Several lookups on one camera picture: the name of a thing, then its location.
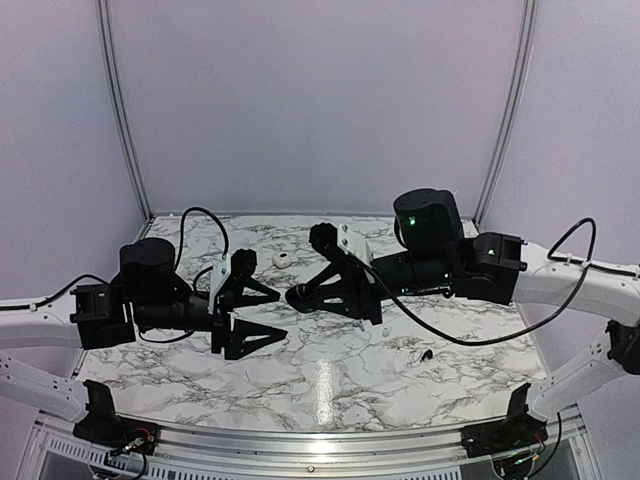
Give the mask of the black earbud charging case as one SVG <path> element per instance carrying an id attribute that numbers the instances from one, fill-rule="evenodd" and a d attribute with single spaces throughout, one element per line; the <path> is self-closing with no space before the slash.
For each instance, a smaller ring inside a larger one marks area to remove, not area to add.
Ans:
<path id="1" fill-rule="evenodd" d="M 285 293 L 286 302 L 294 309 L 305 308 L 308 301 L 307 288 L 305 284 L 297 284 Z"/>

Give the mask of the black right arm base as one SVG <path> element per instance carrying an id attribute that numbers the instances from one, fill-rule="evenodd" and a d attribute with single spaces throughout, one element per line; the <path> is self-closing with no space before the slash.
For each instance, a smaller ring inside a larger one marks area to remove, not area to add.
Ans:
<path id="1" fill-rule="evenodd" d="M 547 421 L 530 415 L 527 394 L 530 383 L 511 393 L 504 418 L 465 426 L 461 429 L 461 446 L 469 458 L 494 455 L 524 448 L 548 439 Z"/>

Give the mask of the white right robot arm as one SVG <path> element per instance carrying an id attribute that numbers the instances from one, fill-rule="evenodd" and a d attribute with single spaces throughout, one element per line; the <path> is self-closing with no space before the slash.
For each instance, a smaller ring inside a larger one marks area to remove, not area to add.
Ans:
<path id="1" fill-rule="evenodd" d="M 538 331 L 554 333 L 563 316 L 587 319 L 572 354 L 544 379 L 517 388 L 495 430 L 515 448 L 566 406 L 639 371 L 639 272 L 598 263 L 592 251 L 574 256 L 518 236 L 483 231 L 468 236 L 453 193 L 419 188 L 393 203 L 393 230 L 400 251 L 375 256 L 367 239 L 348 225 L 321 223 L 309 242 L 325 258 L 315 277 L 292 287 L 287 302 L 301 313 L 332 312 L 372 324 L 382 305 L 408 310 L 408 299 L 429 295 L 518 307 L 547 307 L 548 314 L 491 345 Z"/>

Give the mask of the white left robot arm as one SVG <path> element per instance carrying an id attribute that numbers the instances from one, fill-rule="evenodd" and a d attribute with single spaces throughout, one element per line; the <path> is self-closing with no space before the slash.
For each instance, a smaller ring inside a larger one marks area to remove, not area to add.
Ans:
<path id="1" fill-rule="evenodd" d="M 223 255 L 207 293 L 196 292 L 178 275 L 175 248 L 165 239 L 125 245 L 119 260 L 120 270 L 110 282 L 83 274 L 50 297 L 2 305 L 2 348 L 90 351 L 133 343 L 152 330 L 174 331 L 177 341 L 204 332 L 212 353 L 239 360 L 287 336 L 283 329 L 232 317 L 237 308 L 280 298 L 254 279 L 252 250 Z M 117 415 L 106 385 L 61 378 L 8 356 L 1 359 L 1 394 L 63 418 L 78 433 L 95 435 L 106 445 L 119 444 L 131 429 Z"/>

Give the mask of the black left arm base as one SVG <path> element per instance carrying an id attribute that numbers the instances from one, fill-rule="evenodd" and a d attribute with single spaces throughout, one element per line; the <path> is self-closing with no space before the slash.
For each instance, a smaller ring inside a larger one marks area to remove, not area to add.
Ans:
<path id="1" fill-rule="evenodd" d="M 141 445 L 132 449 L 137 453 L 152 455 L 156 449 L 159 425 L 153 422 L 122 417 L 115 411 L 110 389 L 99 382 L 85 380 L 87 391 L 86 415 L 74 425 L 73 436 L 123 452 L 125 447 L 138 439 Z"/>

